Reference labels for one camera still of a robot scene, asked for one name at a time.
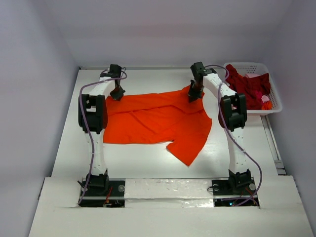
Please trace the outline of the orange t shirt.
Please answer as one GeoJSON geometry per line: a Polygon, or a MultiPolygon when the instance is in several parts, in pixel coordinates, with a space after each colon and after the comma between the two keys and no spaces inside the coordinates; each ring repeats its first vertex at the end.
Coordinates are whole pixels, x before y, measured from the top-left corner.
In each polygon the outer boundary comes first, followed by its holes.
{"type": "Polygon", "coordinates": [[[201,99],[189,102],[188,87],[181,90],[126,95],[120,101],[106,99],[108,125],[103,142],[107,144],[158,144],[186,166],[204,147],[212,128],[201,99]]]}

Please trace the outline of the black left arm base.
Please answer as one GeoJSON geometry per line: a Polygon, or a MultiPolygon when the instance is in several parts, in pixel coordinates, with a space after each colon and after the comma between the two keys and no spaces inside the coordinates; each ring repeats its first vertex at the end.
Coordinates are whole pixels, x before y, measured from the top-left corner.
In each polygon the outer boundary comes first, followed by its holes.
{"type": "Polygon", "coordinates": [[[88,190],[85,192],[80,207],[104,207],[121,208],[125,207],[125,179],[110,179],[107,191],[100,189],[88,190]]]}

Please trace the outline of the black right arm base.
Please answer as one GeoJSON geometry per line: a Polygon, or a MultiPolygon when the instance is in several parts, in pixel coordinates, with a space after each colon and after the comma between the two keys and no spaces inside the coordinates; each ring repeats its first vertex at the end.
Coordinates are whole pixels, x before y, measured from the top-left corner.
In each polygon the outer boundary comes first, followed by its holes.
{"type": "Polygon", "coordinates": [[[257,206],[259,207],[258,196],[254,195],[249,199],[256,189],[254,180],[250,184],[233,191],[228,180],[219,179],[212,180],[212,184],[207,188],[208,192],[213,194],[213,202],[215,207],[234,207],[234,206],[257,206]]]}

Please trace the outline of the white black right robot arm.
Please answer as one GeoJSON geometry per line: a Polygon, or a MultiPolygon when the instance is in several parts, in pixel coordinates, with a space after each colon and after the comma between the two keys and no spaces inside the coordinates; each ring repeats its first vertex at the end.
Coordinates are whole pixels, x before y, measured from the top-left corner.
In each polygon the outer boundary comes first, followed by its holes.
{"type": "Polygon", "coordinates": [[[218,99],[219,123],[224,128],[229,148],[229,177],[212,180],[216,196],[241,196],[252,183],[243,146],[243,129],[247,121],[246,96],[237,93],[223,82],[214,69],[207,69],[202,62],[190,66],[194,79],[188,92],[189,101],[202,97],[208,89],[218,99]]]}

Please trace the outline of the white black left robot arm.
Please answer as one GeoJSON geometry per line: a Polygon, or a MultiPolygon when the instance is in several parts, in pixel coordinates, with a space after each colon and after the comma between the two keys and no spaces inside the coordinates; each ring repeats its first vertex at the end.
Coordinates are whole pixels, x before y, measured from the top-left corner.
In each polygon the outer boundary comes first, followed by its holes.
{"type": "Polygon", "coordinates": [[[80,185],[84,191],[104,195],[109,190],[109,178],[103,151],[103,134],[108,124],[106,97],[120,100],[125,90],[120,85],[127,75],[122,67],[111,64],[100,73],[99,81],[86,84],[79,91],[79,126],[90,145],[91,161],[86,180],[80,185]]]}

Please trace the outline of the white plastic laundry basket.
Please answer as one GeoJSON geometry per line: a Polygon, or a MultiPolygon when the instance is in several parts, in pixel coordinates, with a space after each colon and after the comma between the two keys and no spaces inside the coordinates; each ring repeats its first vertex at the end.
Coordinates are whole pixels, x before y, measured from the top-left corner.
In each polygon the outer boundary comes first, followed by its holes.
{"type": "Polygon", "coordinates": [[[282,103],[268,68],[262,63],[229,62],[224,65],[230,75],[226,84],[246,96],[247,113],[265,116],[282,111],[282,103]]]}

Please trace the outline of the dark red t shirt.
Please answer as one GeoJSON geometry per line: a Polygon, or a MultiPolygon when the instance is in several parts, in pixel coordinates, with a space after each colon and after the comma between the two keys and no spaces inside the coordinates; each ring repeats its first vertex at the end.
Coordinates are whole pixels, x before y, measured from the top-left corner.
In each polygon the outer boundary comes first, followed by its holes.
{"type": "Polygon", "coordinates": [[[245,95],[247,110],[261,110],[263,104],[261,97],[268,96],[271,92],[269,74],[249,78],[240,75],[231,64],[228,64],[226,69],[229,71],[229,77],[226,80],[229,88],[245,95]]]}

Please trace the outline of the pink garment in basket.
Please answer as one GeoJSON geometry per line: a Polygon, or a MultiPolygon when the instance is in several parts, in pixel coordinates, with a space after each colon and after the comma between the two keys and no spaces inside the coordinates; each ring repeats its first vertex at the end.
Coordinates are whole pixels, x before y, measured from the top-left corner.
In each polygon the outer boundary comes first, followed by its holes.
{"type": "Polygon", "coordinates": [[[261,97],[261,100],[262,100],[263,103],[266,103],[266,102],[268,102],[270,99],[269,99],[269,97],[268,97],[267,95],[263,95],[263,96],[261,97]]]}

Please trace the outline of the orange garment in basket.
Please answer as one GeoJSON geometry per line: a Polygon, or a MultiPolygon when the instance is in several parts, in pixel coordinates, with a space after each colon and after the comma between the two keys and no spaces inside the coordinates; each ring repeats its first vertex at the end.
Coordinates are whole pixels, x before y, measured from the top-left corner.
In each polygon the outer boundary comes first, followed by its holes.
{"type": "Polygon", "coordinates": [[[273,107],[272,102],[267,101],[262,104],[261,110],[271,110],[272,107],[273,107]]]}

